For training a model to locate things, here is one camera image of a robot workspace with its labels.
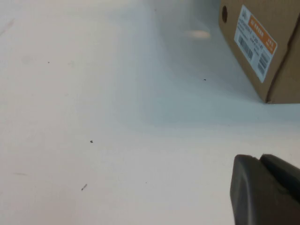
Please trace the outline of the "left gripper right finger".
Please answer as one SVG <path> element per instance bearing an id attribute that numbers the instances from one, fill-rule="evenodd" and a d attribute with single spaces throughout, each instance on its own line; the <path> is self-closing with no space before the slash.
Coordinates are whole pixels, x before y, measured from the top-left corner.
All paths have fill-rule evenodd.
<path id="1" fill-rule="evenodd" d="M 300 169 L 271 154 L 263 154 L 259 160 L 281 186 L 300 202 Z"/>

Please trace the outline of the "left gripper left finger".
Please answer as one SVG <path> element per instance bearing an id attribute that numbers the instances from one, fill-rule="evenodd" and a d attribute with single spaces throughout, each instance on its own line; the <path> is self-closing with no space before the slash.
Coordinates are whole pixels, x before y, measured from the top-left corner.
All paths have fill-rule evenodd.
<path id="1" fill-rule="evenodd" d="M 249 155 L 234 158 L 230 199 L 235 224 L 298 225 L 300 203 L 259 159 Z"/>

